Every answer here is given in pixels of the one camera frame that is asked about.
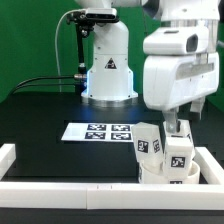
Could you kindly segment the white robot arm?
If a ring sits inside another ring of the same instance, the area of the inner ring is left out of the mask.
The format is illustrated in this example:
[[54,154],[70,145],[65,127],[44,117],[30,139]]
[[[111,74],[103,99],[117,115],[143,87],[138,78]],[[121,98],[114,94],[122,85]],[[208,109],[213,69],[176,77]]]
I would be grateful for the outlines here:
[[221,0],[75,0],[78,32],[93,35],[92,64],[81,93],[99,106],[135,100],[179,128],[177,109],[196,111],[217,91]]

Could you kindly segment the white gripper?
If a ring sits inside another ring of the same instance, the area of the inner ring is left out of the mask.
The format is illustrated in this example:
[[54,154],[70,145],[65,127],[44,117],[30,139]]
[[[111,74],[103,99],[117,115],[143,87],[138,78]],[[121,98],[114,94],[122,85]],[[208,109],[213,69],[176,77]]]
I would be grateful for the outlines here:
[[190,117],[199,121],[205,96],[217,91],[219,56],[148,56],[144,63],[143,98],[150,109],[163,111],[169,134],[179,131],[177,110],[191,102]]

